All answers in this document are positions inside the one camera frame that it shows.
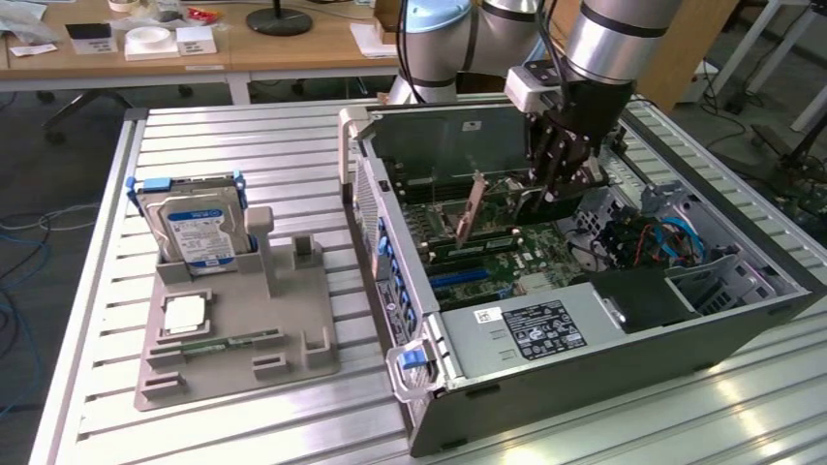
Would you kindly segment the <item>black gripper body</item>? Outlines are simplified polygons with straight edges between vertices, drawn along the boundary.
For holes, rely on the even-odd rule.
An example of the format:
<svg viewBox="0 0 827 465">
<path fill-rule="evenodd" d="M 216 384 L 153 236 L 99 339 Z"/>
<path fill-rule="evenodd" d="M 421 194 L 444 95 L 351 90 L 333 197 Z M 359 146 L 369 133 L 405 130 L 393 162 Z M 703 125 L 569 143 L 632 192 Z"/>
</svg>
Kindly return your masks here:
<svg viewBox="0 0 827 465">
<path fill-rule="evenodd" d="M 583 79 L 543 94 L 548 118 L 573 140 L 597 144 L 615 127 L 636 82 L 607 84 Z"/>
</svg>

